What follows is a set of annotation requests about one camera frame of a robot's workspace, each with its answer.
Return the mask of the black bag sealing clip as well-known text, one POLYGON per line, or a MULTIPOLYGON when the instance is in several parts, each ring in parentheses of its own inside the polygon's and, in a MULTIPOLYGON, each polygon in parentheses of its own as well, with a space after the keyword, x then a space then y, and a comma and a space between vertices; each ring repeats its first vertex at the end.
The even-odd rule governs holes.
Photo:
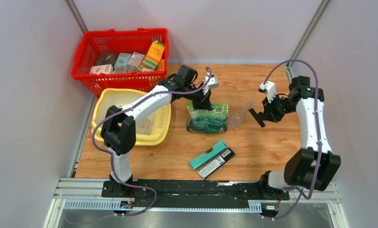
POLYGON ((256 120, 256 122, 260 125, 261 128, 266 126, 263 120, 263 112, 256 112, 253 108, 250 108, 248 111, 256 120))

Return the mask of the green cat litter bag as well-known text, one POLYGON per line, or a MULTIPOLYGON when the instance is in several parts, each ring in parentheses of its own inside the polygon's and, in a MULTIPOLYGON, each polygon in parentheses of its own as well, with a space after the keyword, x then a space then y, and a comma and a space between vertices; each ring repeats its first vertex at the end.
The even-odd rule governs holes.
POLYGON ((186 130, 190 133, 220 134, 228 130, 227 119, 229 105, 224 103, 212 103, 211 111, 194 109, 193 102, 186 102, 189 118, 186 122, 186 130))

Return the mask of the clear plastic litter scoop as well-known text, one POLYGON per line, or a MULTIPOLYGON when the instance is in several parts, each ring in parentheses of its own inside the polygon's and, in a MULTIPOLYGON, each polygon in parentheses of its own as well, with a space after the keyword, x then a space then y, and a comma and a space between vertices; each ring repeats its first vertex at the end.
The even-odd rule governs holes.
POLYGON ((240 110, 234 112, 231 117, 227 119, 227 129, 234 130, 238 128, 245 120, 246 113, 252 107, 254 101, 248 101, 246 105, 240 110))

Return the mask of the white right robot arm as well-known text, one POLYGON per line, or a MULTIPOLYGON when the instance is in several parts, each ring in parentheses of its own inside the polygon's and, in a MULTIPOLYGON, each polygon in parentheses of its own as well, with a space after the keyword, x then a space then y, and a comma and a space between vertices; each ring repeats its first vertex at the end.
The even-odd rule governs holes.
POLYGON ((324 191, 341 165, 341 158, 332 153, 325 133, 321 88, 310 85, 310 78, 298 76, 289 85, 289 95, 279 97, 273 82, 260 84, 259 91, 266 94, 262 122, 277 123, 286 114, 296 113, 300 122, 300 149, 289 159, 282 171, 266 172, 266 181, 258 186, 265 199, 272 198, 278 189, 290 186, 324 191))

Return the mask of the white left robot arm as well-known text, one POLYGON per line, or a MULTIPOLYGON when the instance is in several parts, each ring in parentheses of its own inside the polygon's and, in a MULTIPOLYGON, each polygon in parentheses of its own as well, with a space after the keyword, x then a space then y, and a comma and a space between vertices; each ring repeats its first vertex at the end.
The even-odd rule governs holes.
POLYGON ((97 128, 110 155, 110 181, 115 183, 114 191, 121 197, 131 194, 134 185, 130 170, 129 153, 136 144, 136 127, 159 108, 171 104, 180 98, 189 100, 197 110, 212 110, 211 89, 219 86, 217 76, 210 67, 206 67, 205 80, 194 84, 198 72, 181 65, 178 72, 161 80, 150 92, 136 101, 121 108, 111 106, 106 117, 97 128))

